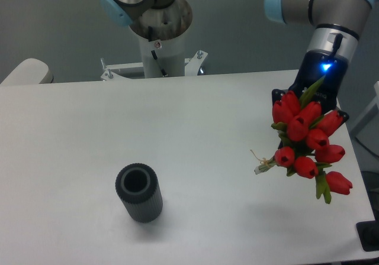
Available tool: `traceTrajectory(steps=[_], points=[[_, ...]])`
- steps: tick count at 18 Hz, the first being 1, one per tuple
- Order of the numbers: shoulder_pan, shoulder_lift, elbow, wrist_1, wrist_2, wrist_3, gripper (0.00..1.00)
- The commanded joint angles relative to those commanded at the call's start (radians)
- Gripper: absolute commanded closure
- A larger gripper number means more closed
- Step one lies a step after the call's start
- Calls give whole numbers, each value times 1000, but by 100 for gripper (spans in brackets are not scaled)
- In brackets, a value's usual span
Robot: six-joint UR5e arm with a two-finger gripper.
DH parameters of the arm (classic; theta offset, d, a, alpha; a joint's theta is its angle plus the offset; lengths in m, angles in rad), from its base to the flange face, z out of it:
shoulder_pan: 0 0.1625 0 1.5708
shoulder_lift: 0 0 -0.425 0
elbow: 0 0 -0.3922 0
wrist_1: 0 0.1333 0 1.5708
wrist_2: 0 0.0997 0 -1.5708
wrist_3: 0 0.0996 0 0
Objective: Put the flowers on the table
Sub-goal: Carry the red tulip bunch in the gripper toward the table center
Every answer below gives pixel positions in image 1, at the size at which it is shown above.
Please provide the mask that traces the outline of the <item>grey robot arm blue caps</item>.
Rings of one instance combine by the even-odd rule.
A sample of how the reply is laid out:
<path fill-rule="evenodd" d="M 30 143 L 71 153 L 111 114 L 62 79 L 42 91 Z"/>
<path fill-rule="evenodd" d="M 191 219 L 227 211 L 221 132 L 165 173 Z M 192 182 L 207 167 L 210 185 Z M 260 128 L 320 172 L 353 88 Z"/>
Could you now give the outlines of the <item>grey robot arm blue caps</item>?
<path fill-rule="evenodd" d="M 192 23 L 186 0 L 99 0 L 108 17 L 138 38 L 146 78 L 195 76 L 206 54 L 184 58 L 184 37 Z M 264 0 L 266 17 L 315 27 L 290 90 L 303 97 L 323 78 L 313 95 L 323 112 L 336 108 L 342 79 L 355 53 L 375 0 Z"/>

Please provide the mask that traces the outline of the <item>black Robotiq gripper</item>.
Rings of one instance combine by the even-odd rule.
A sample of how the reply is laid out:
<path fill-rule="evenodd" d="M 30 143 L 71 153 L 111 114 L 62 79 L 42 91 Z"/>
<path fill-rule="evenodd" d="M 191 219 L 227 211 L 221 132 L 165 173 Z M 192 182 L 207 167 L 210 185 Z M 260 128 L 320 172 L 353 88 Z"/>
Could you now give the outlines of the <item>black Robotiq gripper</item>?
<path fill-rule="evenodd" d="M 319 101 L 322 112 L 327 113 L 336 108 L 337 94 L 343 77 L 348 69 L 348 61 L 341 57 L 329 58 L 326 53 L 309 51 L 305 54 L 294 83 L 289 87 L 297 96 L 314 84 L 321 77 L 323 83 L 314 94 L 313 100 Z M 272 91 L 272 113 L 286 115 L 287 106 L 282 101 L 284 94 L 279 89 Z M 339 128 L 347 122 L 349 115 L 340 109 L 334 110 L 334 127 Z"/>

